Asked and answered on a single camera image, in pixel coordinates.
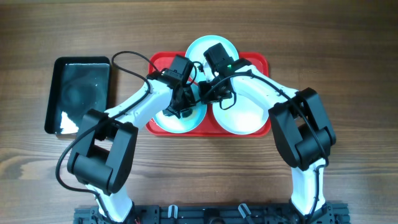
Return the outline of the yellow green sponge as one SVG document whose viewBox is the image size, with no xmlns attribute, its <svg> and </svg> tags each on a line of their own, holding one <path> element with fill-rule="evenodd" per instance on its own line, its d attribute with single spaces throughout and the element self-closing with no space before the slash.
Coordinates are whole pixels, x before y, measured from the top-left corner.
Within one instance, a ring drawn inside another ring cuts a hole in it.
<svg viewBox="0 0 398 224">
<path fill-rule="evenodd" d="M 183 118 L 187 118 L 187 117 L 189 117 L 192 113 L 193 113 L 192 110 L 186 110 L 186 111 L 182 111 L 182 112 L 180 113 L 180 115 L 181 115 L 181 117 L 183 117 Z"/>
</svg>

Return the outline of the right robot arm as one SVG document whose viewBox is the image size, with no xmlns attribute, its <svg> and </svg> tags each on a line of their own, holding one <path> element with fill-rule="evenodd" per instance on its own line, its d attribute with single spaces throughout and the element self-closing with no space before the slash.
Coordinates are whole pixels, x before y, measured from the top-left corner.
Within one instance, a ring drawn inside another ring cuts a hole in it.
<svg viewBox="0 0 398 224">
<path fill-rule="evenodd" d="M 323 171 L 329 165 L 330 149 L 336 142 L 318 93 L 312 88 L 299 91 L 283 86 L 245 58 L 206 62 L 205 71 L 213 76 L 200 82 L 204 102 L 218 100 L 228 91 L 268 111 L 276 148 L 292 168 L 291 204 L 307 223 L 313 222 L 325 204 Z"/>
</svg>

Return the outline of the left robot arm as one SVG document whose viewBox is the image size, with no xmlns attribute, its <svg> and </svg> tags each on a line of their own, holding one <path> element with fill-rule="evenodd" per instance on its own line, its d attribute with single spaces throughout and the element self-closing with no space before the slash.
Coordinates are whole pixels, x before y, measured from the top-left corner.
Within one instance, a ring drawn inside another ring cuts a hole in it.
<svg viewBox="0 0 398 224">
<path fill-rule="evenodd" d="M 130 220 L 134 202 L 125 183 L 134 160 L 138 132 L 156 114 L 176 116 L 192 107 L 190 74 L 166 69 L 153 72 L 133 95 L 100 112 L 89 110 L 75 140 L 66 148 L 67 171 L 82 184 L 78 192 L 92 194 L 99 217 L 107 223 Z"/>
</svg>

